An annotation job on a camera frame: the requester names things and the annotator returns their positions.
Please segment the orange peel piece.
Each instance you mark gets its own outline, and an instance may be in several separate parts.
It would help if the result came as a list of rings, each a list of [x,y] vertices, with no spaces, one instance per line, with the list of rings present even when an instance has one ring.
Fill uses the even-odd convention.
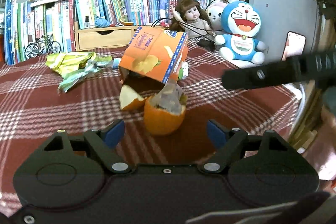
[[[144,106],[146,97],[138,94],[129,85],[123,85],[120,91],[119,101],[122,111],[134,111]]]

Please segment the orange peel cup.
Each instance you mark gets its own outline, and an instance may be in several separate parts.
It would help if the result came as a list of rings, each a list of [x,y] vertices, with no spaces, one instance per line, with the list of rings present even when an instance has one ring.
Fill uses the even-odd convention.
[[[146,99],[143,112],[143,123],[146,132],[153,136],[166,136],[175,132],[182,124],[186,106],[178,114],[171,113],[165,109],[157,108],[151,104],[153,96]]]

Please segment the yellow green foil wrapper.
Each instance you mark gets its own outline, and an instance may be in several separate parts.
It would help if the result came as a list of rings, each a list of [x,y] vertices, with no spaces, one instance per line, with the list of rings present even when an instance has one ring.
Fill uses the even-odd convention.
[[[67,93],[88,76],[112,67],[113,57],[100,57],[95,52],[53,53],[47,56],[46,65],[62,78],[58,92]]]

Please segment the clear plastic bag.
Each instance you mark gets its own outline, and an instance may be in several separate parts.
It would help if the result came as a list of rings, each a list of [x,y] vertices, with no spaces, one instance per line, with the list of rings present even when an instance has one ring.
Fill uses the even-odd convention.
[[[162,90],[150,99],[150,104],[171,114],[181,114],[186,106],[187,95],[174,81],[169,81]]]

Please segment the orange cardboard snack box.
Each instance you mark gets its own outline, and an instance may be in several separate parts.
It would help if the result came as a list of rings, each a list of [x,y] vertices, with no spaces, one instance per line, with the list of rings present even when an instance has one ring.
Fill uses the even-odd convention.
[[[123,72],[134,72],[163,84],[176,82],[187,57],[187,41],[185,32],[139,26],[119,67]]]

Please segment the white blue tube wrapper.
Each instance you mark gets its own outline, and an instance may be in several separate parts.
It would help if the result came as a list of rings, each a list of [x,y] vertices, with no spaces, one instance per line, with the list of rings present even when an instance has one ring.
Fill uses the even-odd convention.
[[[182,61],[181,67],[179,68],[178,79],[184,80],[189,75],[189,66],[187,62]]]

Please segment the row of upright books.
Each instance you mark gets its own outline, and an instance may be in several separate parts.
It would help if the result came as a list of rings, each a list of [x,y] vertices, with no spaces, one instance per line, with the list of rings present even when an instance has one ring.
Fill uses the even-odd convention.
[[[61,52],[76,51],[75,23],[96,28],[95,18],[109,27],[164,26],[172,18],[171,5],[179,0],[5,0],[1,13],[1,60],[14,65],[27,60],[25,49],[42,36],[52,35]],[[205,9],[210,0],[197,0]]]

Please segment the smartphone on stand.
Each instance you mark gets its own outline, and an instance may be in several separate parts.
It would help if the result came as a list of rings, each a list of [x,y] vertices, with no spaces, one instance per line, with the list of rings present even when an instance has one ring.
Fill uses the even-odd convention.
[[[293,31],[289,31],[286,36],[284,51],[282,54],[282,61],[288,57],[298,56],[303,53],[306,44],[306,37]]]

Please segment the blue Doraemon plush toy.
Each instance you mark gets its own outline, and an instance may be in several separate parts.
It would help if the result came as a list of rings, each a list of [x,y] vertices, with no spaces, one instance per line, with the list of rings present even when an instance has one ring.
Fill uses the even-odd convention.
[[[266,44],[255,38],[261,28],[261,17],[252,5],[244,1],[229,3],[223,10],[221,25],[224,34],[215,36],[219,56],[252,65],[264,63]]]

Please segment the white pink bunny plush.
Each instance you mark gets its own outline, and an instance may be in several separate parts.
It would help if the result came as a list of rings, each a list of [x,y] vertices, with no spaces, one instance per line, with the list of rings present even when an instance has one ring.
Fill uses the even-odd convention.
[[[206,13],[211,22],[211,29],[215,31],[217,35],[224,34],[222,25],[221,25],[221,16],[224,8],[233,1],[240,0],[211,0],[209,5],[206,8]]]

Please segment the miniature bicycle model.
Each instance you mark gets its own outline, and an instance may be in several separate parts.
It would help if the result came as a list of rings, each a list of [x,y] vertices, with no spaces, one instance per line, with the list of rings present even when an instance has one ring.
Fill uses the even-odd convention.
[[[36,39],[35,42],[29,43],[25,49],[25,58],[31,59],[45,53],[60,53],[61,45],[54,41],[52,35],[42,36]]]

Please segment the wooden drawer organizer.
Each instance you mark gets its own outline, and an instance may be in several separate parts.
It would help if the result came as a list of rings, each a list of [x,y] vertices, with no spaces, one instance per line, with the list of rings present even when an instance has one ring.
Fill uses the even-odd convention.
[[[127,46],[138,26],[80,29],[75,23],[76,51],[88,51],[95,48],[120,48]]]

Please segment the brown-haired doll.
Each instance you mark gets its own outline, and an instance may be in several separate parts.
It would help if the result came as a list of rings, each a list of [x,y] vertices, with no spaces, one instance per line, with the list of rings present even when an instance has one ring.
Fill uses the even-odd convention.
[[[185,32],[189,39],[207,39],[213,41],[215,33],[207,13],[196,0],[179,0],[171,5],[173,15],[170,31]]]

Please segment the blue yarn ball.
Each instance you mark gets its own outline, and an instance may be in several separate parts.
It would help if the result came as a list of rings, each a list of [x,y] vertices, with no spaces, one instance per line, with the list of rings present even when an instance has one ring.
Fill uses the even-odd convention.
[[[96,16],[96,18],[94,19],[94,25],[96,28],[106,28],[110,26],[110,22],[105,18],[100,18]]]

